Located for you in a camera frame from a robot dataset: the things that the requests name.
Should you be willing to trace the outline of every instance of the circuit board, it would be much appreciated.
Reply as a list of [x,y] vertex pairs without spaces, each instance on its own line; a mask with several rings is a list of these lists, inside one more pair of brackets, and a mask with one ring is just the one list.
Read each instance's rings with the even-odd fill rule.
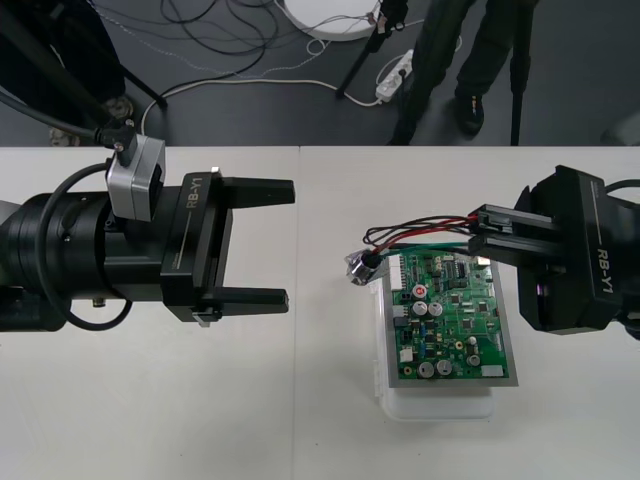
[[389,268],[399,380],[509,378],[489,260],[411,249]]

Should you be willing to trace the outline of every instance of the white connector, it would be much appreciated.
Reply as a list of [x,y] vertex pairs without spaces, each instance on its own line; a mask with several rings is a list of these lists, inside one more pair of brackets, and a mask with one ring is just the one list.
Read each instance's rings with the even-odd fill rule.
[[398,61],[393,70],[389,72],[389,75],[385,77],[385,79],[378,85],[376,88],[376,97],[383,102],[388,102],[393,98],[393,96],[402,85],[402,77],[400,76],[400,70],[404,70],[406,72],[405,80],[409,77],[411,72],[413,71],[413,67],[411,65],[411,60],[413,59],[413,50],[409,50],[404,56]]

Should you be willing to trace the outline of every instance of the red wire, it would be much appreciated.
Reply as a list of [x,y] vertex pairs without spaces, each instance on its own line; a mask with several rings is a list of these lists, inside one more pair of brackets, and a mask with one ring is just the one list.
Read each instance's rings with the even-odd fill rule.
[[457,220],[457,219],[445,220],[443,222],[438,223],[436,227],[423,228],[422,230],[412,230],[410,232],[403,233],[402,235],[391,240],[390,242],[387,242],[384,245],[380,245],[379,247],[374,248],[373,253],[380,253],[382,250],[385,250],[395,245],[403,238],[415,237],[416,235],[425,235],[427,233],[446,232],[447,230],[451,230],[452,228],[455,228],[455,227],[469,225],[469,223],[476,220],[477,218],[478,218],[477,215],[471,215],[470,217],[468,217],[468,220]]

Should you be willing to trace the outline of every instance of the white cable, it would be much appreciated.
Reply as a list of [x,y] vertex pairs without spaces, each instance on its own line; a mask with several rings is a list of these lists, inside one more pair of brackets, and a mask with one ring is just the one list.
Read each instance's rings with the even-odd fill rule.
[[[328,83],[320,82],[318,80],[269,80],[269,79],[253,79],[253,80],[201,80],[199,82],[193,82],[189,85],[184,85],[182,87],[178,87],[170,92],[167,92],[163,95],[164,98],[171,97],[173,95],[177,95],[178,93],[186,92],[187,90],[191,90],[192,88],[200,87],[202,85],[247,85],[252,83],[268,83],[268,84],[284,84],[284,85],[320,85],[321,87],[329,88],[330,90],[336,91],[338,87],[334,87]],[[365,103],[360,100],[353,98],[348,93],[345,93],[345,96],[351,100],[356,105],[361,107],[375,107],[380,105],[382,102],[380,100],[376,100],[375,102]],[[145,109],[142,114],[142,119],[140,120],[140,133],[142,135],[146,135],[145,123],[147,122],[147,117],[151,109],[156,105],[156,102],[153,101],[149,104],[149,106]]]

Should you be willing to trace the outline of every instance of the white table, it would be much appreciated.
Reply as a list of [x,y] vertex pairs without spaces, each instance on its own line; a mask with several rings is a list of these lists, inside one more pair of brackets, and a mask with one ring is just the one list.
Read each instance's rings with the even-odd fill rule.
[[[229,285],[287,288],[292,312],[202,330],[160,305],[136,305],[111,332],[0,336],[0,478],[634,478],[640,355],[619,326],[534,332],[504,268],[520,387],[495,390],[490,423],[398,424],[373,396],[372,300],[347,283],[342,257],[360,248],[368,226],[510,206],[556,164],[607,182],[637,177],[637,152],[170,149],[173,184],[213,165],[296,181],[297,206],[236,214],[226,276]],[[103,156],[0,150],[0,162],[14,160],[0,197],[51,191]],[[36,180],[36,169],[50,175]]]
[[[50,192],[73,171],[104,160],[105,152],[2,149],[0,195],[21,203]],[[167,184],[212,166],[227,176],[295,181],[298,153],[173,149]],[[104,190],[99,175],[84,185]],[[268,232],[263,222],[271,225]],[[238,210],[225,284],[286,288],[294,304],[295,250],[295,205]],[[92,318],[91,310],[82,313]],[[117,308],[108,310],[100,312],[105,319]],[[0,478],[286,478],[293,324],[292,310],[201,329],[161,304],[138,304],[103,334],[67,325],[54,334],[0,335]]]

